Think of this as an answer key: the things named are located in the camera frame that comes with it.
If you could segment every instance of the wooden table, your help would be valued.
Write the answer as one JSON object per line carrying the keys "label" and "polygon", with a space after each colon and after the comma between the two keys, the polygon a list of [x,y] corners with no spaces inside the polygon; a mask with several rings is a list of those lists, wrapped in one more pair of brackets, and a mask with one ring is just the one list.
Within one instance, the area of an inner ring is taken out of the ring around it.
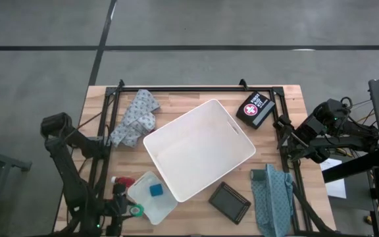
{"label": "wooden table", "polygon": [[[298,85],[287,85],[283,87],[290,119],[292,120],[292,124],[297,127],[307,117],[307,110],[303,101],[301,87]],[[106,86],[89,87],[80,124],[101,111],[105,88]],[[153,113],[156,116],[156,128],[164,126],[168,122],[210,99],[218,99],[226,110],[235,117],[238,107],[250,93],[251,92],[153,92],[153,95],[161,104],[161,108]],[[134,96],[134,92],[120,93],[116,124],[119,124],[121,121],[122,116]],[[277,104],[279,113],[281,113],[279,101],[277,101]],[[237,121],[243,131],[254,143],[257,149],[256,154],[188,201],[178,203],[178,206],[161,224],[153,226],[146,217],[126,220],[122,229],[123,235],[261,234],[255,221],[255,205],[251,191],[249,171],[251,169],[264,169],[267,163],[273,164],[276,170],[282,170],[280,155],[278,150],[276,150],[276,131],[272,127],[273,117],[271,115],[268,116],[257,130],[248,127],[238,118],[235,118],[235,121]],[[98,126],[99,118],[83,126],[80,129],[80,132],[85,136],[96,136]],[[79,168],[84,162],[84,158],[79,151],[75,151],[72,158],[77,168]],[[88,162],[82,171],[81,175],[84,179],[89,176],[90,164],[91,162]],[[112,176],[129,176],[138,179],[147,171],[153,171],[159,178],[161,178],[155,164],[146,152],[141,138],[139,139],[137,147],[134,149],[126,147],[123,144],[119,145],[117,148],[113,148],[109,163],[105,198],[110,198],[112,196],[111,192],[113,185],[110,182]],[[328,201],[320,166],[310,159],[303,159],[301,163],[301,174],[308,202],[312,205],[319,217],[330,228],[335,230],[336,227],[333,214]],[[239,225],[234,225],[207,202],[208,198],[222,181],[228,183],[241,195],[252,202],[249,211]],[[297,203],[296,207],[298,209],[297,214],[301,230],[304,230],[305,226],[303,224],[302,212],[300,211],[300,204]],[[109,223],[110,220],[107,218],[105,226]],[[55,224],[55,230],[60,230],[65,226],[66,205],[64,199],[62,199],[57,222]]]}

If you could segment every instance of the black first aid kit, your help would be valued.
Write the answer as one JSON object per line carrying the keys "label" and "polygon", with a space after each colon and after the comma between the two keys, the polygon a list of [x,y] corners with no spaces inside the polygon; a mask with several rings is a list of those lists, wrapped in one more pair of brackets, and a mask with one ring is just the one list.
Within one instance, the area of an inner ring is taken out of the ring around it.
{"label": "black first aid kit", "polygon": [[276,104],[258,92],[253,92],[239,107],[236,116],[255,129],[273,111]]}

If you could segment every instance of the gray floor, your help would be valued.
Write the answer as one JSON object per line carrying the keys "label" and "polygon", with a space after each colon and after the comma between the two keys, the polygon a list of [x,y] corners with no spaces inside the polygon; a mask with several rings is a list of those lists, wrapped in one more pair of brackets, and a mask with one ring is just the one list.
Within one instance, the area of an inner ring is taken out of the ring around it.
{"label": "gray floor", "polygon": [[[0,45],[98,45],[109,0],[0,0]],[[107,45],[379,45],[379,0],[118,0]],[[0,51],[0,153],[14,171],[0,235],[51,231],[62,182],[43,147],[43,117],[77,124],[95,51]],[[307,109],[332,97],[369,99],[379,51],[105,52],[97,85],[301,84]],[[361,118],[371,109],[354,110]],[[370,234],[366,212],[332,204],[338,230]]]}

